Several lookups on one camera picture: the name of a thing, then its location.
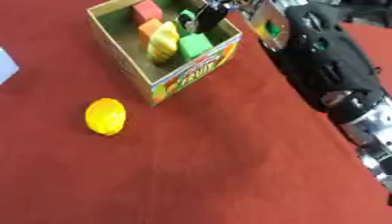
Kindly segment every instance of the orange block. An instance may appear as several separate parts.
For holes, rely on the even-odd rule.
[[[148,22],[141,24],[138,28],[139,30],[139,36],[140,36],[140,41],[142,42],[143,46],[146,46],[149,44],[150,42],[150,38],[152,36],[152,34],[154,34],[154,32],[159,28],[159,26],[161,26],[162,23],[153,18],[151,20],[149,20]]]

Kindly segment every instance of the yellow toy lemon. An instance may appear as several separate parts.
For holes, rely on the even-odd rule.
[[[85,114],[87,126],[96,133],[113,136],[124,127],[125,107],[117,100],[102,98],[91,103]]]

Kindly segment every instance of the green cube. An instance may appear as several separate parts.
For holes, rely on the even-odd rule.
[[[183,10],[181,13],[179,13],[179,16],[175,21],[175,25],[177,26],[177,31],[181,38],[192,34],[183,25],[185,24],[186,21],[195,20],[195,19],[196,19],[196,15],[189,10]]]
[[[191,34],[179,40],[179,51],[185,62],[199,57],[212,48],[213,45],[204,34]]]

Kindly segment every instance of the yellow plastic fruit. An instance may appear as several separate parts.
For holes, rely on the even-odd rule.
[[[179,33],[173,22],[166,22],[152,34],[147,48],[147,57],[154,63],[162,63],[176,54]]]
[[[117,100],[102,98],[91,103],[85,114],[87,126],[96,133],[113,136],[124,127],[125,107]]]

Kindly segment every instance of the cardboard box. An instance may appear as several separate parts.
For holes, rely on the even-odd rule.
[[[186,64],[177,55],[162,66],[154,65],[147,60],[147,52],[140,44],[131,17],[130,6],[138,2],[140,0],[112,0],[87,9],[87,14],[96,39],[151,106],[211,73],[234,56],[242,32],[225,19],[206,34],[214,46],[212,50]],[[196,10],[201,5],[201,1],[193,0],[161,5],[164,21],[175,19],[184,9]]]

